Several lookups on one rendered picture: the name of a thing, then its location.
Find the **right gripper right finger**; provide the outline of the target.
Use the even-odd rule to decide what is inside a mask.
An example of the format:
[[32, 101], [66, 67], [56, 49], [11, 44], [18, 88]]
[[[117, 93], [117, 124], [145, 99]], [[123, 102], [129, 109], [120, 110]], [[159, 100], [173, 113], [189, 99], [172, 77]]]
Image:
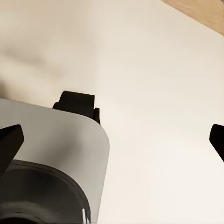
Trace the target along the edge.
[[214, 124], [210, 132], [209, 141], [224, 161], [224, 126]]

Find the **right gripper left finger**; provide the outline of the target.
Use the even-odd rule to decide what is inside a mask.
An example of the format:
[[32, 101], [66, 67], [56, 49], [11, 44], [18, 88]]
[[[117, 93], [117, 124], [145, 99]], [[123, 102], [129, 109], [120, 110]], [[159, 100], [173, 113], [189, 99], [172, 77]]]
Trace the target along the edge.
[[21, 125], [0, 130], [0, 180], [24, 142]]

